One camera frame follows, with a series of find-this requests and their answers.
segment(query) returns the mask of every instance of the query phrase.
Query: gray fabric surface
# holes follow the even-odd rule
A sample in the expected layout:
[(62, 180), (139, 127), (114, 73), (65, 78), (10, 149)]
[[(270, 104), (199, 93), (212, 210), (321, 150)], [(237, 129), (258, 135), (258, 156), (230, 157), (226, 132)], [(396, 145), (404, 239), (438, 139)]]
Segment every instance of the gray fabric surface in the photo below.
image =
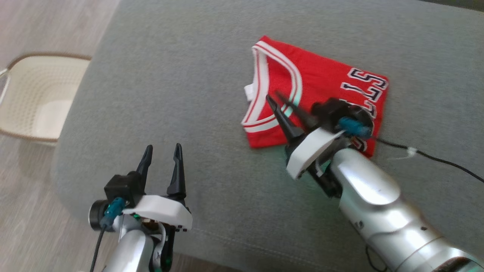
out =
[[(53, 167), (87, 220), (114, 174), (154, 145), (147, 193), (163, 194), (183, 145), (194, 230), (176, 251), (244, 271), (371, 271), (360, 238), (281, 147), (251, 150), (240, 125), (250, 47), (262, 35), (390, 79), (382, 135), (484, 175), (484, 17), (393, 0), (123, 1), (72, 105)], [(374, 160), (432, 224), (483, 257), (484, 184), (404, 151)]]

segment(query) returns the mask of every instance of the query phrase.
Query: stitching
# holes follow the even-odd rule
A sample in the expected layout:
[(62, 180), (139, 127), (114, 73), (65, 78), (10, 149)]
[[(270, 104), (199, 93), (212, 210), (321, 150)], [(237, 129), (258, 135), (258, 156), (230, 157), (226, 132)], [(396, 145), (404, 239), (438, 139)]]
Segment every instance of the stitching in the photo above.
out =
[(233, 243), (233, 244), (236, 244), (236, 245), (241, 246), (243, 248), (246, 248), (246, 249), (249, 249), (249, 250), (252, 250), (252, 251), (256, 251), (256, 252), (260, 252), (260, 253), (263, 253), (263, 254), (266, 254), (266, 255), (269, 255), (269, 256), (273, 256), (273, 257), (276, 257), (276, 258), (281, 259), (281, 260), (286, 260), (286, 261), (289, 261), (289, 262), (292, 262), (292, 263), (295, 263), (295, 264), (313, 267), (313, 268), (318, 269), (319, 271), (331, 270), (331, 271), (335, 271), (335, 272), (342, 272), (342, 270), (335, 270), (334, 268), (323, 266), (323, 265), (320, 265), (318, 263), (315, 263), (315, 262), (312, 262), (312, 261), (309, 261), (309, 260), (306, 260), (306, 259), (303, 259), (303, 258), (300, 258), (300, 257), (291, 256), (289, 254), (278, 252), (278, 251), (275, 251), (275, 250), (272, 250), (272, 249), (264, 248), (264, 247), (253, 245), (253, 244), (249, 244), (249, 243), (238, 241), (238, 240), (228, 238), (228, 237), (223, 237), (223, 236), (220, 236), (218, 234), (211, 233), (209, 231), (202, 230), (202, 229), (199, 229), (199, 228), (193, 228), (192, 230), (200, 232), (202, 235), (205, 235), (205, 236), (213, 236), (217, 240), (219, 240), (223, 243), (226, 243), (226, 244)]

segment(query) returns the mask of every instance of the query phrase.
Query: blue connector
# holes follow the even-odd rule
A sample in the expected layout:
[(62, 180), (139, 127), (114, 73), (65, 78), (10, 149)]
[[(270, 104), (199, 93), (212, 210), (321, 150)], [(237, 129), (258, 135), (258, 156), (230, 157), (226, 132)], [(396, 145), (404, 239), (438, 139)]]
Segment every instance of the blue connector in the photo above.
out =
[(114, 219), (122, 214), (122, 210), (124, 210), (125, 207), (126, 201), (124, 199), (121, 197), (115, 198), (104, 212), (104, 217), (100, 222), (101, 227), (110, 228), (114, 223)]
[(338, 121), (338, 125), (351, 136), (357, 136), (362, 139), (369, 139), (371, 137), (371, 129), (369, 127), (349, 117), (341, 118)]

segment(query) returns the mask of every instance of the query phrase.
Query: white plastic part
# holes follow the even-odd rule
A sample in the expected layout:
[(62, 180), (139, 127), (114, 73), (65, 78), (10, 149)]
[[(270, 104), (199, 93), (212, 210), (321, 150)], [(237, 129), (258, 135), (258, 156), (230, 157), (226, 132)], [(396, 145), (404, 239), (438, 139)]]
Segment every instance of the white plastic part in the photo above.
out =
[(89, 62), (31, 56), (15, 63), (6, 71), (7, 84), (0, 96), (0, 132), (57, 141)]
[(336, 134), (318, 128), (311, 132), (292, 152), (286, 170), (297, 180), (301, 173), (315, 161), (344, 131)]
[(141, 217), (153, 219), (181, 229), (192, 229), (192, 214), (178, 201), (162, 196), (146, 195), (132, 209), (124, 209), (124, 214), (137, 213)]

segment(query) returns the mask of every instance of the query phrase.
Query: black cable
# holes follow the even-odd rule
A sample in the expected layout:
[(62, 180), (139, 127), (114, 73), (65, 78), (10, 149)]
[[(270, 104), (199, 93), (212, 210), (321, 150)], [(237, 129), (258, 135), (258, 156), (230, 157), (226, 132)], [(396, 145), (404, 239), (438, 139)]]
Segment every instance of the black cable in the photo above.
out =
[[(405, 146), (405, 145), (400, 145), (400, 144), (395, 144), (395, 143), (392, 143), (390, 141), (387, 141), (387, 140), (384, 140), (384, 139), (381, 139), (381, 138), (376, 138), (376, 140), (382, 144), (386, 144), (386, 145), (389, 145), (389, 146), (392, 146), (392, 147), (395, 147), (395, 148), (401, 148), (401, 149), (408, 149), (408, 146)], [(469, 169), (467, 168), (464, 168), (458, 164), (455, 164), (453, 162), (449, 162), (449, 161), (446, 161), (446, 160), (442, 160), (442, 159), (439, 159), (437, 157), (434, 157), (434, 156), (431, 156), (423, 151), (420, 151), (420, 150), (417, 150), (416, 151), (418, 154), (428, 158), (428, 159), (431, 159), (432, 161), (436, 161), (436, 162), (440, 162), (440, 163), (443, 163), (443, 164), (447, 164), (447, 165), (450, 165), (450, 166), (454, 166), (455, 168), (458, 168), (466, 173), (468, 173), (469, 175), (475, 177), (477, 180), (481, 181), (481, 182), (484, 182), (484, 179), (479, 177), (478, 175), (474, 174), (472, 171), (470, 171)]]
[(385, 265), (385, 269), (381, 270), (381, 269), (378, 269), (375, 265), (373, 265), (373, 263), (371, 262), (370, 254), (368, 253), (368, 245), (366, 245), (364, 252), (366, 253), (366, 257), (368, 258), (368, 262), (370, 263), (371, 268), (373, 268), (375, 271), (378, 271), (378, 272), (386, 272), (386, 270), (388, 269), (388, 266)]
[(94, 249), (94, 257), (92, 257), (91, 263), (91, 270), (90, 272), (94, 272), (94, 267), (96, 266), (97, 254), (99, 252), (99, 247), (101, 246), (101, 240), (103, 239), (104, 232), (106, 231), (106, 226), (104, 225), (99, 233), (99, 237), (97, 238), (96, 248)]

